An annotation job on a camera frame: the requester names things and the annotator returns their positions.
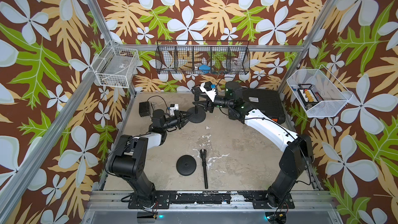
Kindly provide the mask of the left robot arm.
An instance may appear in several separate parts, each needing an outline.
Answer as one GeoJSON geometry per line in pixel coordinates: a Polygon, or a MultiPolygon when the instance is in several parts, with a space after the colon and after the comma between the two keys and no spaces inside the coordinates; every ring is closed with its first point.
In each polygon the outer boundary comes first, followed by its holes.
{"type": "Polygon", "coordinates": [[[148,132],[136,136],[122,135],[105,163],[107,173],[124,179],[133,189],[131,200],[134,208],[150,208],[155,205],[156,189],[145,172],[147,150],[164,144],[167,134],[183,128],[193,114],[175,110],[168,114],[155,110],[148,132]]]}

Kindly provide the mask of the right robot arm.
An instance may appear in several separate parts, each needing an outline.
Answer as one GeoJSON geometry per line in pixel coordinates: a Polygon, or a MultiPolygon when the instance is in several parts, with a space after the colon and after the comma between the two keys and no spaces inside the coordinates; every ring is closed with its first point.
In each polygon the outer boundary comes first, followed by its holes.
{"type": "Polygon", "coordinates": [[[212,112],[214,108],[226,108],[234,120],[255,129],[274,143],[283,152],[279,162],[280,171],[267,190],[267,201],[272,207],[283,205],[286,196],[297,179],[314,161],[311,138],[287,130],[276,121],[267,117],[249,101],[241,96],[243,88],[237,82],[227,82],[224,96],[218,94],[217,86],[211,82],[199,85],[195,98],[203,97],[204,111],[212,112]]]}

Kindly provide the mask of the black microphone stand pole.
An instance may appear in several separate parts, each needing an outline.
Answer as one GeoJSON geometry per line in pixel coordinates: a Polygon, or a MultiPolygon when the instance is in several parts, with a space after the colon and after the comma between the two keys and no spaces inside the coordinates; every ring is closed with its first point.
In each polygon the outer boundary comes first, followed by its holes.
{"type": "Polygon", "coordinates": [[[191,89],[191,92],[194,95],[194,113],[198,114],[199,110],[198,110],[198,106],[197,106],[197,102],[200,100],[200,94],[201,94],[201,90],[200,90],[200,86],[194,86],[191,89]]]}

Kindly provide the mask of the black round stand base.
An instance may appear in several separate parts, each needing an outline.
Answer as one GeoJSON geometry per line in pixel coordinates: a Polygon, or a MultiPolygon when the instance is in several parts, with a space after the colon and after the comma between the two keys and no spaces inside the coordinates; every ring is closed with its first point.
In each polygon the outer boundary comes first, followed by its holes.
{"type": "Polygon", "coordinates": [[[206,112],[202,107],[192,107],[188,110],[188,120],[192,123],[201,123],[206,119],[206,112]]]}

